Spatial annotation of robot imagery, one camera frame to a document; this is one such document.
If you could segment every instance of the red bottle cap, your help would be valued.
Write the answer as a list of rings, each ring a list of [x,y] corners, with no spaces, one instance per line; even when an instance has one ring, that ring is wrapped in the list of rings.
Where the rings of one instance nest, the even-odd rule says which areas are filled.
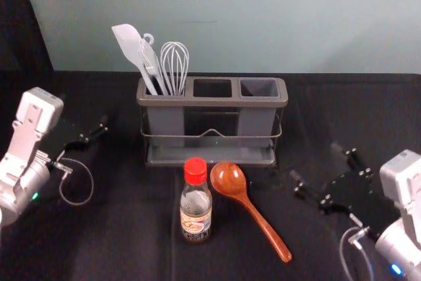
[[[200,157],[193,157],[184,164],[184,179],[188,184],[198,186],[206,181],[206,161]]]

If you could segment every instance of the cable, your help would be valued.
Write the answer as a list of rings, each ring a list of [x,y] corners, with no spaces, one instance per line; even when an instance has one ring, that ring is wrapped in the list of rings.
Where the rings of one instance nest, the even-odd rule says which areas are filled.
[[[92,195],[93,195],[93,176],[92,176],[91,171],[88,169],[88,167],[87,167],[85,164],[83,164],[83,163],[82,163],[82,162],[80,162],[80,161],[77,161],[76,159],[71,159],[71,158],[62,158],[61,160],[62,160],[62,161],[72,161],[73,163],[78,163],[78,164],[80,164],[82,167],[84,167],[84,168],[85,168],[85,170],[87,171],[87,173],[89,174],[89,178],[90,178],[90,180],[91,180],[91,192],[89,193],[89,196],[88,196],[88,197],[87,197],[84,201],[82,201],[82,202],[73,202],[73,201],[71,201],[71,200],[67,199],[67,198],[64,196],[64,194],[63,194],[63,192],[62,192],[62,186],[63,186],[63,183],[64,183],[64,181],[66,180],[66,178],[67,178],[67,176],[68,176],[68,174],[67,174],[67,173],[65,173],[65,174],[64,174],[64,176],[61,178],[61,181],[60,181],[60,186],[59,186],[59,193],[60,193],[60,196],[61,196],[61,198],[62,198],[63,200],[65,200],[68,204],[73,205],[74,207],[79,207],[79,206],[81,206],[81,205],[85,205],[86,203],[88,203],[88,202],[89,202],[89,200],[92,198]]]
[[[345,233],[343,233],[343,235],[341,237],[341,241],[339,242],[339,259],[341,260],[343,270],[345,271],[345,274],[346,274],[349,281],[354,281],[354,279],[351,276],[351,273],[349,273],[349,269],[348,269],[347,263],[345,261],[345,257],[343,255],[343,242],[345,241],[345,238],[346,238],[347,234],[349,232],[354,231],[354,230],[361,230],[361,228],[358,227],[358,226],[354,226],[354,227],[349,228],[348,230],[345,231]],[[370,264],[370,260],[368,259],[368,256],[367,256],[365,250],[362,248],[361,244],[358,241],[354,241],[352,243],[352,245],[354,245],[361,252],[362,256],[364,257],[364,261],[367,265],[368,273],[370,274],[370,280],[374,281],[373,268]]]

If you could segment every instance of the bottle label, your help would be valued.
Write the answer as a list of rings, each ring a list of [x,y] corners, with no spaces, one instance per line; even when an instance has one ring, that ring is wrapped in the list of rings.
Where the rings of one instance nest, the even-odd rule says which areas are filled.
[[[180,208],[180,218],[183,230],[190,234],[206,232],[211,227],[211,213],[212,208],[201,217],[190,217],[183,212],[182,208]]]

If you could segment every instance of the blue led light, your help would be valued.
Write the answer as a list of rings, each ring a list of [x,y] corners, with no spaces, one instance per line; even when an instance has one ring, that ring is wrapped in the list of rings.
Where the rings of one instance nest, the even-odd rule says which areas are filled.
[[[392,264],[392,270],[398,275],[401,276],[402,275],[402,270],[401,268],[399,268],[398,265],[396,264]]]

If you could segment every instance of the spoon handle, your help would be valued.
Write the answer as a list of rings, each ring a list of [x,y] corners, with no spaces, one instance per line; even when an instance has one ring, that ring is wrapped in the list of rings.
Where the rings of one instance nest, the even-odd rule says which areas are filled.
[[[269,242],[272,244],[272,247],[275,249],[280,259],[285,263],[289,262],[292,259],[292,254],[287,248],[286,244],[282,241],[281,237],[279,237],[278,233],[276,233],[268,221],[264,219],[260,212],[250,202],[248,197],[242,199],[242,202],[245,208],[256,220],[257,224],[259,224],[260,228],[268,238]]]

